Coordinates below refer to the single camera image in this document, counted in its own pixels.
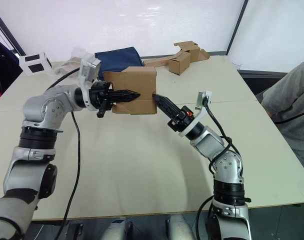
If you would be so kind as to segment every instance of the brown cardboard box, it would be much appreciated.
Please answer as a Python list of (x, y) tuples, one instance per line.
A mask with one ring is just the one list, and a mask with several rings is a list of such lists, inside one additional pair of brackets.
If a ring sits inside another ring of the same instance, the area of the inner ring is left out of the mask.
[(191, 54), (191, 63), (207, 60), (210, 55), (204, 50), (198, 47), (194, 41), (182, 41), (174, 43), (174, 46), (179, 46), (181, 51), (188, 52)]
[(181, 54), (181, 52), (182, 51), (179, 51), (178, 53), (171, 55), (171, 56), (164, 56), (164, 57), (144, 60), (144, 66), (146, 66), (146, 67), (166, 66), (169, 64), (170, 59), (176, 58), (177, 56), (179, 56)]
[(191, 54), (183, 51), (178, 57), (168, 61), (168, 70), (180, 75), (190, 66)]
[(207, 60), (210, 57), (210, 55), (204, 49), (200, 49), (198, 44), (193, 41), (177, 42), (174, 43), (174, 46), (179, 46), (181, 48), (181, 50), (175, 55), (144, 60), (144, 65), (151, 67), (166, 66), (169, 64), (170, 59), (178, 57), (182, 52), (188, 52), (191, 54), (191, 63)]
[(113, 89), (131, 90), (140, 96), (130, 102), (118, 102), (112, 107), (119, 114), (156, 114), (157, 106), (152, 94), (157, 92), (157, 71), (152, 66), (129, 66), (122, 72), (105, 71), (104, 80), (111, 82)]
[(182, 51), (191, 54), (191, 63), (196, 62), (199, 58), (200, 47), (194, 41), (183, 41), (174, 43), (174, 46), (179, 46)]

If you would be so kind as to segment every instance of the table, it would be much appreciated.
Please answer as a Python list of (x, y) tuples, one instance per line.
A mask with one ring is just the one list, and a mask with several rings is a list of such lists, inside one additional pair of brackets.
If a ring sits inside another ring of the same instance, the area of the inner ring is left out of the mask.
[[(160, 94), (162, 69), (157, 68)], [(236, 72), (229, 68), (226, 71)], [(51, 80), (44, 76), (33, 79), (20, 76), (0, 99), (0, 197), (23, 119), (21, 109), (15, 109), (17, 102), (11, 110), (6, 103), (14, 100), (10, 93), (24, 89), (28, 81), (34, 81), (33, 92), (42, 92)], [(243, 96), (250, 96), (247, 88), (243, 89)], [(174, 91), (165, 91), (175, 97)], [(33, 92), (27, 91), (29, 96), (20, 96), (19, 100), (35, 95)], [(194, 109), (194, 104), (187, 106)], [(242, 155), (245, 195), (252, 198), (249, 206), (303, 203), (304, 169), (261, 105), (250, 96), (243, 100), (213, 101), (210, 108)], [(81, 131), (81, 175), (68, 218), (196, 211), (212, 195), (208, 160), (190, 146), (188, 139), (180, 138), (167, 126), (169, 119), (160, 110), (155, 115), (107, 112), (102, 119), (96, 118), (95, 112), (83, 110), (76, 112), (75, 117)], [(208, 116), (202, 123), (219, 132)], [(58, 167), (56, 188), (53, 195), (40, 201), (34, 220), (62, 219), (73, 188), (77, 133), (69, 115), (61, 130), (64, 133), (58, 136), (52, 163)]]
[[(193, 104), (199, 91), (210, 90), (212, 102), (256, 100), (227, 56), (211, 56), (209, 60), (193, 62), (180, 76), (169, 72), (168, 66), (157, 67), (156, 90), (175, 104)], [(24, 73), (0, 98), (0, 111), (21, 110), (23, 104), (43, 92), (56, 80), (51, 74), (26, 76)], [(78, 84), (67, 78), (61, 84)]]

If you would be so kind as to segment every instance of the gray sweater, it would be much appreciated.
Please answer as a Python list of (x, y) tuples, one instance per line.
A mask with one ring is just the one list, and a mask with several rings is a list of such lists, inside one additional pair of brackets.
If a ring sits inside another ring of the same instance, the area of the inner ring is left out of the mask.
[[(263, 94), (262, 105), (279, 122), (304, 113), (304, 62)], [(304, 115), (276, 125), (293, 151), (304, 158)]]

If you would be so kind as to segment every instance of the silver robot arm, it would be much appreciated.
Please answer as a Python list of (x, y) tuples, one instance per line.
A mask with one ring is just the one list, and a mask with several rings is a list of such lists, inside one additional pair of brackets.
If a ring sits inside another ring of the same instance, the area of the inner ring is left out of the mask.
[(190, 144), (212, 162), (214, 196), (213, 215), (207, 224), (209, 239), (251, 240), (246, 204), (251, 200), (245, 197), (242, 158), (232, 150), (224, 151), (226, 147), (221, 137), (199, 122), (207, 113), (203, 102), (206, 99), (210, 103), (211, 94), (208, 91), (199, 93), (195, 107), (199, 113), (195, 116), (188, 107), (179, 109), (167, 97), (155, 94), (154, 100), (170, 117), (168, 126), (178, 131), (180, 137), (187, 137)]
[(140, 96), (130, 90), (113, 91), (110, 82), (94, 82), (99, 68), (100, 61), (87, 55), (78, 75), (81, 87), (54, 86), (24, 104), (19, 144), (13, 150), (0, 198), (0, 240), (24, 238), (38, 202), (54, 192), (57, 167), (50, 162), (66, 114), (87, 108), (98, 110), (97, 116), (102, 118), (114, 103)]

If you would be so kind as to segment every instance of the white box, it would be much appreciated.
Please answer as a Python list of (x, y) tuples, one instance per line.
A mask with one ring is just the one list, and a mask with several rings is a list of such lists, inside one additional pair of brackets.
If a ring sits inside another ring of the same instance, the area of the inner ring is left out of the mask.
[(20, 56), (19, 66), (28, 76), (43, 73), (52, 69), (52, 65), (44, 52)]

